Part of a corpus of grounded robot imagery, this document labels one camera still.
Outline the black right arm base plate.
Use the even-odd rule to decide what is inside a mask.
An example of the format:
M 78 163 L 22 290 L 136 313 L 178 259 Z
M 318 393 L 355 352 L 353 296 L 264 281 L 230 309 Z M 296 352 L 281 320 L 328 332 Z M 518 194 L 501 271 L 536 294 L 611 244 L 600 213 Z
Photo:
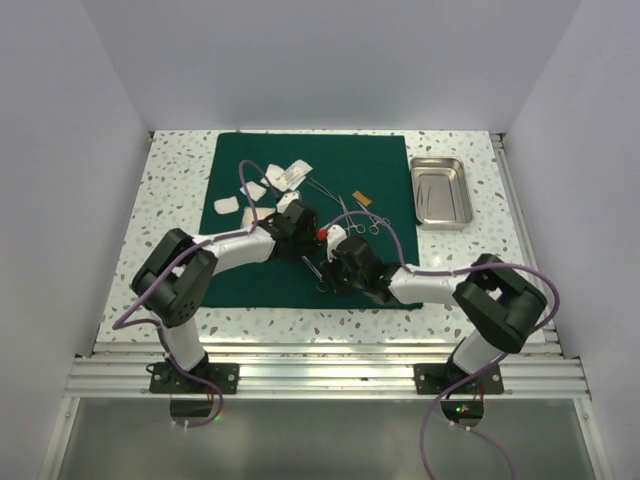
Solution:
M 465 381 L 451 392 L 459 395 L 500 395 L 505 392 L 499 367 L 492 367 L 479 376 L 468 380 L 469 374 L 453 364 L 419 363 L 413 366 L 413 379 L 418 395 L 439 395 L 452 385 Z

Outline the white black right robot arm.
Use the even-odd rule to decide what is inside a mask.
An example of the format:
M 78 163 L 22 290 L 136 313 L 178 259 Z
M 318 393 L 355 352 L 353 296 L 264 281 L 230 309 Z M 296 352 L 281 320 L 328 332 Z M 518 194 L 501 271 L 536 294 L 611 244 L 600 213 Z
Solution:
M 437 373 L 425 380 L 441 393 L 468 392 L 501 356 L 521 351 L 546 310 L 546 296 L 521 276 L 516 264 L 482 254 L 457 281 L 454 272 L 385 263 L 360 236 L 344 237 L 322 230 L 327 249 L 321 271 L 336 293 L 358 290 L 380 305 L 456 305 L 474 327 Z

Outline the steel surgical scissors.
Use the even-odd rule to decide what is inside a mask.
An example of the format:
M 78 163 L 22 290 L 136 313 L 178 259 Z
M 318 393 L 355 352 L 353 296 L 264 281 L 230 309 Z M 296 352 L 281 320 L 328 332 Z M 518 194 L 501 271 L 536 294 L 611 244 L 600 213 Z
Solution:
M 302 256 L 301 259 L 307 266 L 307 268 L 311 271 L 311 273 L 316 277 L 316 289 L 321 293 L 326 293 L 329 290 L 329 287 L 324 281 L 319 269 L 311 262 L 311 260 L 307 256 Z

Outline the curved tip steel tweezers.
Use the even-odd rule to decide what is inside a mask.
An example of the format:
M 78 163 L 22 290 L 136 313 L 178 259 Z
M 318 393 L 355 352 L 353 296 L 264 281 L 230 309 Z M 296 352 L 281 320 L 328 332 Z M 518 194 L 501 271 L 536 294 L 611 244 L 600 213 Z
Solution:
M 429 215 L 431 211 L 432 200 L 437 193 L 437 189 L 434 187 L 433 183 L 430 183 L 428 187 L 425 189 L 425 195 L 422 200 L 423 207 L 426 211 L 426 216 Z

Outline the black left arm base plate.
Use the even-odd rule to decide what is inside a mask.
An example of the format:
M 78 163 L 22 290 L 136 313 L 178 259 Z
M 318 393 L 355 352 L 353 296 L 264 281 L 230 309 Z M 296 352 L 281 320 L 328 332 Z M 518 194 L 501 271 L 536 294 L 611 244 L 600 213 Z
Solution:
M 240 368 L 235 363 L 208 363 L 193 372 L 180 373 L 170 362 L 148 364 L 151 375 L 149 391 L 153 394 L 205 394 L 212 393 L 210 384 L 222 394 L 235 394 L 240 379 Z

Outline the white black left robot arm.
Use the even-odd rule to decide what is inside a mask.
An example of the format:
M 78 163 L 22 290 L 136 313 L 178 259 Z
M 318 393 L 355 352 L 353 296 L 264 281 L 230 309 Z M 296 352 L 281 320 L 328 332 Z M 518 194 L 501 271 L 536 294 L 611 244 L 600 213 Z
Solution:
M 130 288 L 160 321 L 159 331 L 176 363 L 172 379 L 185 392 L 208 379 L 206 352 L 194 316 L 211 279 L 250 264 L 300 258 L 318 248 L 318 214 L 299 199 L 246 227 L 194 237 L 179 228 L 167 232 L 134 275 Z

